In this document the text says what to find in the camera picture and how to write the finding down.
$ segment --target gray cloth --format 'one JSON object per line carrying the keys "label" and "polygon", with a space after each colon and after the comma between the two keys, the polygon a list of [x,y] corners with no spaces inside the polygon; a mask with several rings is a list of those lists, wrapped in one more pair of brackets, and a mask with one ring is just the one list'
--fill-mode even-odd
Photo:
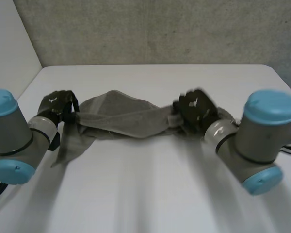
{"label": "gray cloth", "polygon": [[[232,118],[221,109],[220,114]],[[155,135],[193,137],[172,106],[159,108],[113,90],[80,105],[76,124],[65,124],[54,165],[82,155],[96,139],[147,138]]]}

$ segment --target crumpled fabric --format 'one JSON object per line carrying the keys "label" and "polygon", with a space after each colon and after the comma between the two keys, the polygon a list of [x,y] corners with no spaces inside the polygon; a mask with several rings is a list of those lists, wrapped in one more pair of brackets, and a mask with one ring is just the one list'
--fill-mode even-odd
{"label": "crumpled fabric", "polygon": [[[219,114],[233,117],[225,110]],[[194,137],[183,125],[173,107],[157,107],[145,100],[112,90],[80,104],[75,124],[64,124],[57,159],[52,166],[67,163],[82,155],[96,140],[147,138],[175,134]]]}

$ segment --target white wall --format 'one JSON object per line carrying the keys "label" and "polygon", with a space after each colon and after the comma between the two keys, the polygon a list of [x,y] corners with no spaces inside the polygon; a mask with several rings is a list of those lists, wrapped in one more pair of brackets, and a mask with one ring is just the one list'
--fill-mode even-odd
{"label": "white wall", "polygon": [[12,0],[0,0],[0,88],[18,98],[41,70]]}

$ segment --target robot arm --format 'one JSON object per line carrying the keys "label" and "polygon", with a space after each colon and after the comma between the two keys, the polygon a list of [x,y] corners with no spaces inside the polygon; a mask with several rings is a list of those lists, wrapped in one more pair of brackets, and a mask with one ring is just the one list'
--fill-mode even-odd
{"label": "robot arm", "polygon": [[78,101],[71,91],[56,91],[45,96],[38,115],[26,122],[17,101],[0,90],[0,181],[24,184],[34,175],[47,150],[60,144],[57,133],[62,121],[73,122],[72,105]]}
{"label": "robot arm", "polygon": [[291,144],[290,95],[272,90],[253,93],[239,126],[220,117],[201,90],[180,97],[174,108],[191,128],[203,133],[250,194],[265,193],[280,183],[283,173],[274,161],[280,149]]}
{"label": "robot arm", "polygon": [[[71,91],[53,92],[27,123],[12,94],[0,90],[1,182],[29,181],[46,151],[59,146],[58,124],[75,122],[72,106],[79,111]],[[180,96],[173,107],[187,129],[203,134],[250,194],[265,193],[280,183],[283,174],[274,161],[280,149],[291,144],[291,96],[271,90],[253,93],[239,126],[220,114],[202,90]]]}

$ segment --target white table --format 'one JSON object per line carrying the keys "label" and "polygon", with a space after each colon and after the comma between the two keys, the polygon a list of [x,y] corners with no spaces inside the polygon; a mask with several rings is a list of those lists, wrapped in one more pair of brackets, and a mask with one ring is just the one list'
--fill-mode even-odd
{"label": "white table", "polygon": [[[54,66],[19,105],[29,120],[52,91],[71,89],[81,103],[117,89],[165,106],[199,86],[237,118],[258,89],[291,92],[264,65]],[[256,197],[197,141],[95,141],[66,168],[50,168],[55,156],[0,197],[0,233],[291,233],[291,156],[277,159],[282,184]]]}

